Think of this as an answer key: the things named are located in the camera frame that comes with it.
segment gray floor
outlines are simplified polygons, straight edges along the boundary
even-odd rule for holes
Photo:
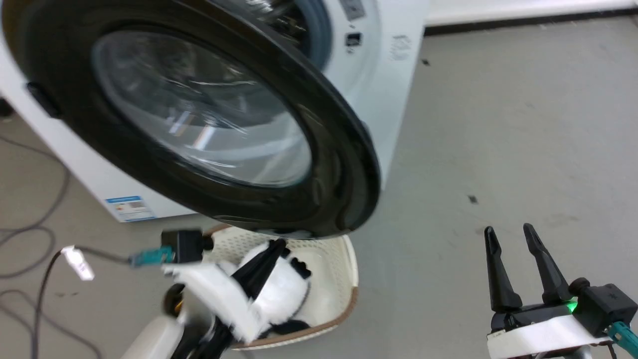
[[[636,25],[441,36],[425,40],[422,57],[431,65],[417,68],[389,185],[374,217],[352,234],[361,274],[355,312],[335,332],[256,358],[487,358],[486,225],[500,235],[525,303],[539,302],[542,288],[523,222],[536,225],[568,280],[614,282],[638,298]],[[0,132],[42,147],[18,119],[0,123]],[[58,166],[0,142],[0,168],[0,227],[40,216],[60,184]],[[47,222],[58,246],[121,253],[155,245],[165,228],[209,224],[201,216],[118,224],[75,180]],[[35,260],[45,242],[27,233],[7,244],[0,271]],[[92,264],[90,283],[57,266],[45,310],[116,359],[159,312],[167,282],[153,269]],[[0,289],[34,294],[42,272],[2,280]],[[31,315],[16,296],[2,303]],[[27,333],[0,318],[3,356],[26,357]],[[42,337],[42,358],[92,355],[47,325]],[[603,349],[595,356],[609,357]]]

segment plastic basket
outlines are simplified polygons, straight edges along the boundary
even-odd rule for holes
[[[208,262],[223,259],[237,264],[250,249],[275,238],[229,225],[219,225],[208,233],[215,241],[215,248],[204,255],[204,261]],[[310,292],[295,316],[310,328],[237,345],[234,349],[273,348],[317,337],[339,326],[354,309],[359,272],[348,236],[318,241],[288,240],[287,247],[312,271]]]

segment washing machine door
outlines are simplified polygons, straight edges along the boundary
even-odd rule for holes
[[[44,108],[176,202],[290,238],[372,214],[380,170],[363,124],[237,0],[41,0],[21,31]]]

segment washing machine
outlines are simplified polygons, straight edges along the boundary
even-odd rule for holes
[[[121,222],[372,214],[424,0],[1,0],[0,92]]]

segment cable tag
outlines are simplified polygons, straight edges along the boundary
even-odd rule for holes
[[[66,257],[66,261],[69,263],[71,268],[75,270],[78,277],[82,280],[93,280],[95,278],[95,274],[89,266],[89,263],[84,259],[84,255],[82,251],[76,249],[75,246],[70,245],[68,247],[62,248],[62,254]]]

